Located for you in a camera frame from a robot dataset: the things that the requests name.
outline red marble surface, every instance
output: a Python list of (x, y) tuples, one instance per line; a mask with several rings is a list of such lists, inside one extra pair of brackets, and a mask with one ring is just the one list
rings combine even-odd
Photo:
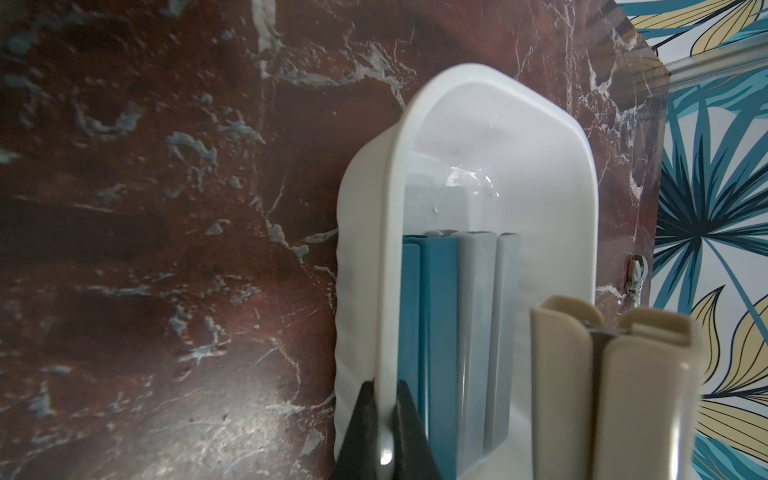
[(2, 8), (0, 478), (325, 478), (336, 192), (449, 66), (586, 130), (610, 318), (650, 258), (666, 80), (613, 2)]

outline tropical leaf wallpaper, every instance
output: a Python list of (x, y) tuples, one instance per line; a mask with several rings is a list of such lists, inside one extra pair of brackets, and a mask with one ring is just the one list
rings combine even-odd
[(768, 0), (621, 0), (665, 64), (768, 31)]
[(703, 334), (692, 479), (768, 478), (768, 68), (670, 95), (651, 305)]

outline yellow leaf pattern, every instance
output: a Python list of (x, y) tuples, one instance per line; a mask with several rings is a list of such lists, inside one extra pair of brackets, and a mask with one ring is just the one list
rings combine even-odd
[(752, 395), (745, 395), (744, 398), (768, 406), (768, 393), (755, 393)]
[(741, 452), (768, 462), (768, 419), (748, 410), (702, 400), (699, 430)]
[[(755, 304), (763, 321), (768, 321), (768, 296)], [(768, 347), (748, 312), (741, 317), (731, 345), (731, 360), (725, 380), (715, 393), (736, 392), (768, 376)]]
[(763, 7), (763, 0), (749, 0), (735, 8), (731, 13), (721, 18), (704, 32), (691, 49), (690, 54), (696, 55), (711, 50), (757, 19), (757, 13)]
[(640, 15), (632, 19), (635, 28), (676, 28), (689, 25), (719, 8), (728, 5), (733, 0), (707, 0), (687, 8), (656, 15)]
[(690, 314), (701, 325), (702, 340), (704, 344), (704, 355), (707, 368), (704, 371), (702, 383), (707, 383), (714, 375), (717, 369), (717, 363), (720, 361), (720, 341), (717, 338), (717, 329), (715, 328), (715, 309), (717, 308), (717, 299), (720, 298), (720, 292), (723, 287), (709, 292), (694, 307)]

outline blue leaf pattern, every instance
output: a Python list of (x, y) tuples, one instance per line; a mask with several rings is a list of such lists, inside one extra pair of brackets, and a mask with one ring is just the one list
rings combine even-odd
[[(718, 114), (719, 143), (713, 141), (713, 109), (732, 112)], [(680, 124), (690, 114), (696, 115), (693, 131), (693, 118), (685, 127)], [(768, 68), (675, 91), (669, 100), (671, 146), (661, 165), (654, 251), (654, 285), (660, 282), (660, 288), (652, 300), (656, 308), (694, 315), (715, 345), (710, 344), (712, 370), (706, 380), (715, 379), (702, 391), (701, 412), (709, 416), (699, 421), (693, 457), (703, 480), (768, 478), (758, 462), (768, 462), (768, 296), (753, 303), (728, 260), (733, 252), (768, 257), (768, 131), (750, 130), (761, 118), (768, 118)], [(705, 258), (707, 275), (719, 268), (723, 282), (703, 295), (700, 283), (712, 283), (702, 273)], [(768, 290), (768, 275), (764, 278)], [(744, 310), (726, 312), (729, 318), (723, 320), (740, 322), (733, 335), (718, 336), (715, 312), (723, 291), (732, 292), (731, 308), (740, 303)], [(706, 319), (701, 317), (705, 305)], [(716, 357), (712, 348), (730, 355)]]

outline white plastic container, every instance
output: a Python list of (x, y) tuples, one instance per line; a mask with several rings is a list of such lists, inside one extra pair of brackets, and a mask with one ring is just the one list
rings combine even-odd
[(402, 235), (516, 232), (521, 276), (509, 439), (462, 478), (530, 480), (528, 312), (552, 294), (594, 302), (598, 185), (579, 124), (492, 68), (450, 68), (422, 88), (398, 124), (358, 152), (344, 174), (336, 215), (335, 453), (360, 386), (374, 379), (379, 477), (387, 478)]

